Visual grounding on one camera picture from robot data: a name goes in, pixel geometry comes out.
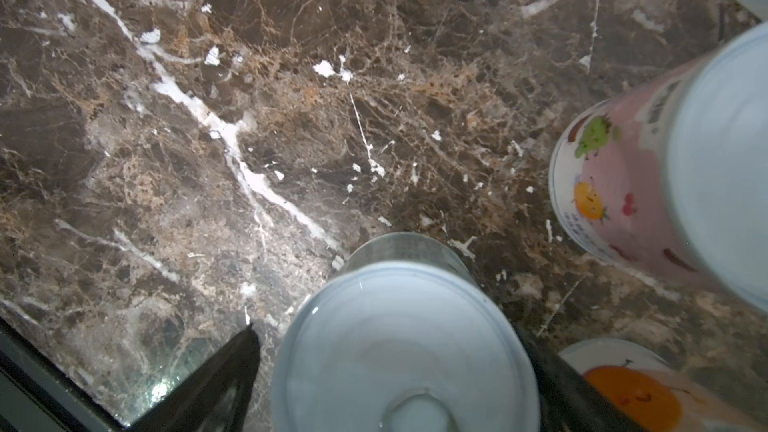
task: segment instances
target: brown marble surface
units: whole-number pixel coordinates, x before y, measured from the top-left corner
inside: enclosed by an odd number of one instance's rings
[[[288,311],[371,237],[424,232],[552,348],[636,341],[768,424],[763,315],[596,263],[547,191],[573,117],[754,23],[729,0],[0,0],[0,314],[125,423],[248,315],[268,430]]]

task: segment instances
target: fruit illustration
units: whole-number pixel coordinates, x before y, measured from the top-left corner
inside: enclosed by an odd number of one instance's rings
[[[630,192],[624,197],[624,207],[621,208],[621,213],[628,217],[638,213],[638,210],[634,207],[633,193]]]
[[[576,147],[576,158],[585,157],[589,160],[589,153],[598,154],[598,150],[608,145],[608,141],[621,138],[621,130],[614,126],[608,116],[598,116],[590,120],[584,127],[584,133]]]
[[[574,187],[574,202],[576,210],[584,218],[601,222],[608,218],[608,208],[603,204],[603,198],[594,184],[578,180]]]
[[[677,265],[677,267],[682,267],[685,270],[687,270],[688,272],[698,272],[695,268],[693,268],[690,265],[686,264],[686,262],[682,258],[677,257],[677,254],[672,252],[672,249],[666,248],[663,251],[663,254],[664,254],[664,257],[669,262],[672,262],[673,264]]]
[[[682,418],[680,401],[672,390],[638,370],[605,365],[588,371],[584,378],[649,432],[670,432]]]
[[[587,119],[590,118],[592,114],[587,114],[586,116],[582,117],[578,122],[574,124],[573,127],[571,127],[571,130],[568,132],[568,143],[576,142],[576,136],[578,135],[578,131],[581,129],[581,126],[584,124],[584,122],[587,121]]]

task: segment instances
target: white plastic lid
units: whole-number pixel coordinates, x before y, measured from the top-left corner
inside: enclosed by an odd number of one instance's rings
[[[700,72],[672,125],[664,178],[692,253],[768,312],[768,24]]]
[[[379,262],[327,284],[286,333],[272,379],[276,432],[538,432],[531,362],[468,282]]]

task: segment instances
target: pink cup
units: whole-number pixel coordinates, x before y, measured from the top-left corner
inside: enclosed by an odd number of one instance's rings
[[[767,90],[763,24],[582,113],[550,165],[563,228],[606,262],[768,311]]]

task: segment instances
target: black object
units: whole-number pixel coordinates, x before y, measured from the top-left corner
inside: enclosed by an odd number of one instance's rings
[[[248,326],[132,425],[129,431],[239,432],[243,429],[250,393],[259,370],[259,350],[259,338]]]
[[[122,429],[115,418],[0,318],[0,430]]]
[[[542,397],[542,431],[562,430],[565,422],[572,432],[646,432],[528,331],[517,326],[514,331],[536,373]]]
[[[129,432],[239,432],[259,363],[259,338],[249,326]],[[125,428],[0,318],[0,430],[120,432]]]

